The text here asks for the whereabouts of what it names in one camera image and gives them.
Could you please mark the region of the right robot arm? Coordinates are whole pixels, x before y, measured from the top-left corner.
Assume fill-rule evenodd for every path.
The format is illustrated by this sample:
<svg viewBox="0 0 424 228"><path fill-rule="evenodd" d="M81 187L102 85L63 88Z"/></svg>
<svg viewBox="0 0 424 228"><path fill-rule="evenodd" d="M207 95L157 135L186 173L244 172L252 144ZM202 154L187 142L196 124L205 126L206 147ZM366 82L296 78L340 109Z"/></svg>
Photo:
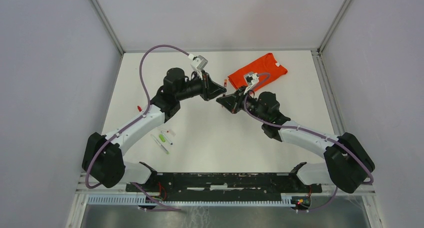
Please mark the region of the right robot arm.
<svg viewBox="0 0 424 228"><path fill-rule="evenodd" d="M232 114L245 111L262 122L261 128L269 138L296 145L323 158L322 163L297 166L288 182L293 191L302 192L312 184L333 184L352 194L360 185L374 182L375 164L355 135L328 134L300 125L280 112L274 93L262 92L254 98L242 87L216 101Z"/></svg>

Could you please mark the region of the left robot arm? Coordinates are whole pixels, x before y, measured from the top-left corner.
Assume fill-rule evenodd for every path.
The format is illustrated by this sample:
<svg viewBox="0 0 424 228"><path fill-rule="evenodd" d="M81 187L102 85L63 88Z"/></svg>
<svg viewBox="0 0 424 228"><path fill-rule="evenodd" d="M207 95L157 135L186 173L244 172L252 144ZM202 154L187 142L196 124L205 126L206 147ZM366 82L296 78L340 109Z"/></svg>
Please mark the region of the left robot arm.
<svg viewBox="0 0 424 228"><path fill-rule="evenodd" d="M95 132L89 136L82 162L86 176L92 176L106 188L112 188L119 182L135 182L145 192L153 191L157 186L153 169L142 162L124 161L124 154L151 130L172 118L181 107L180 101L195 96L209 101L226 91L205 71L200 74L193 72L189 78L180 68L169 69L163 85L142 114L104 135Z"/></svg>

